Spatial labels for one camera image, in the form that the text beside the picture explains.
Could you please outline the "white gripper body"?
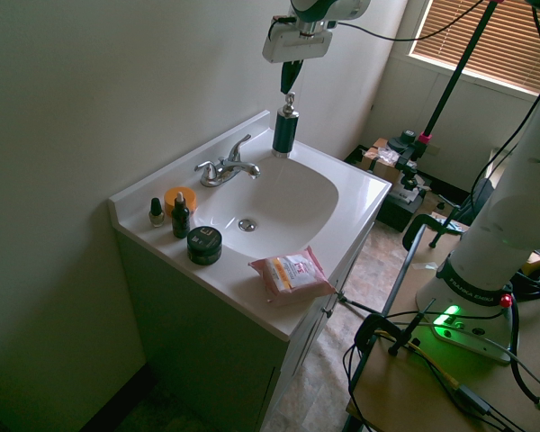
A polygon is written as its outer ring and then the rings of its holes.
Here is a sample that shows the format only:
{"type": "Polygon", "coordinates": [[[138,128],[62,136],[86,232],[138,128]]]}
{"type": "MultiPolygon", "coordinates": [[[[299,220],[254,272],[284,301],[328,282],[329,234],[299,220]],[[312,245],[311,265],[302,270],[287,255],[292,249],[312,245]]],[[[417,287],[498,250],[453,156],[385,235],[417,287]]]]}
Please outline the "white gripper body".
{"type": "Polygon", "coordinates": [[[321,58],[327,53],[331,40],[329,30],[305,36],[291,23],[273,22],[262,55],[270,63],[321,58]]]}

